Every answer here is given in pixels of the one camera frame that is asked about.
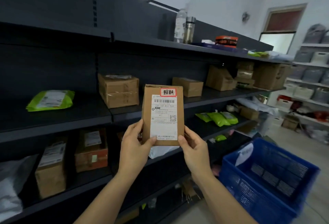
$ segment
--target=red-bordered sticker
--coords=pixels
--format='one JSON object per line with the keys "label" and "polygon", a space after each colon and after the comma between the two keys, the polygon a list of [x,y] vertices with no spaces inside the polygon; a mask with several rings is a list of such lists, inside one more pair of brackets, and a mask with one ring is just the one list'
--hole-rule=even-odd
{"label": "red-bordered sticker", "polygon": [[175,88],[161,88],[160,97],[177,97]]}

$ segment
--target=blue plastic crate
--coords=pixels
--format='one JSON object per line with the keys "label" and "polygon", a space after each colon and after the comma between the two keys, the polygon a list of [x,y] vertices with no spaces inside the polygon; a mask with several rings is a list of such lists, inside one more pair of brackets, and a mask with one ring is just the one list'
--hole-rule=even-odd
{"label": "blue plastic crate", "polygon": [[238,166],[239,151],[224,156],[219,180],[259,224],[290,223],[320,169],[261,138],[252,143],[251,156]]}

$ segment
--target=qr code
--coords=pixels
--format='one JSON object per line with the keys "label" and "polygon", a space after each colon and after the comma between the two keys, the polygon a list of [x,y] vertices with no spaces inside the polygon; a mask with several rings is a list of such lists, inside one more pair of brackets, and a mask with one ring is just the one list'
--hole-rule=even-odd
{"label": "qr code", "polygon": [[177,122],[177,115],[169,115],[169,122]]}

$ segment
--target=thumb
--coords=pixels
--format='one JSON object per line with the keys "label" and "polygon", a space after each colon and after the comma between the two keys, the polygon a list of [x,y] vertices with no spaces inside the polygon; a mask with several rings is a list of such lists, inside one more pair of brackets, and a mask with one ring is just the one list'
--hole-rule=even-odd
{"label": "thumb", "polygon": [[145,146],[148,150],[150,150],[151,147],[155,144],[156,140],[157,140],[156,136],[151,137],[143,144],[143,146]]}
{"label": "thumb", "polygon": [[183,137],[182,135],[178,136],[178,142],[179,142],[179,145],[182,147],[183,152],[188,151],[189,149],[192,149],[190,147],[190,145],[188,145],[188,142],[185,139],[185,137]]}

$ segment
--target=white shelf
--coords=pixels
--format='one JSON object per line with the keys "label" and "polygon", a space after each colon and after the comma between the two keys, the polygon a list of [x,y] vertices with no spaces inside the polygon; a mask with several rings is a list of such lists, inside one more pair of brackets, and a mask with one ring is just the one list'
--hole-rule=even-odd
{"label": "white shelf", "polygon": [[329,85],[326,85],[326,84],[310,83],[310,82],[305,82],[305,81],[302,81],[300,79],[294,79],[294,78],[290,78],[290,77],[288,77],[287,80],[288,81],[293,81],[293,82],[298,82],[298,83],[303,83],[303,84],[312,84],[312,85],[316,85],[316,86],[321,86],[321,87],[327,87],[327,88],[329,88]]}
{"label": "white shelf", "polygon": [[293,96],[289,93],[286,93],[284,91],[280,92],[280,95],[291,97],[291,98],[294,98],[294,99],[297,99],[297,100],[300,100],[300,101],[304,101],[304,102],[309,102],[309,103],[312,103],[312,104],[315,104],[315,105],[322,105],[322,106],[325,106],[325,107],[329,107],[329,104],[324,104],[324,103],[321,103],[321,102],[317,102],[317,101],[314,101],[312,99],[303,99],[303,98],[295,97],[295,96]]}
{"label": "white shelf", "polygon": [[322,43],[302,43],[301,46],[309,46],[309,47],[329,47],[329,44],[322,44]]}
{"label": "white shelf", "polygon": [[320,121],[316,120],[315,118],[306,117],[306,116],[303,116],[303,115],[299,115],[297,113],[290,113],[290,114],[293,115],[293,116],[295,116],[295,117],[298,117],[298,118],[307,119],[307,120],[310,120],[312,122],[316,122],[316,123],[319,123],[319,124],[322,124],[322,125],[325,125],[325,126],[329,126],[329,123],[327,123],[327,122],[320,122]]}
{"label": "white shelf", "polygon": [[329,68],[327,64],[317,64],[317,63],[305,63],[305,62],[293,62],[296,65],[307,65],[307,66],[316,66],[316,67],[326,67]]}

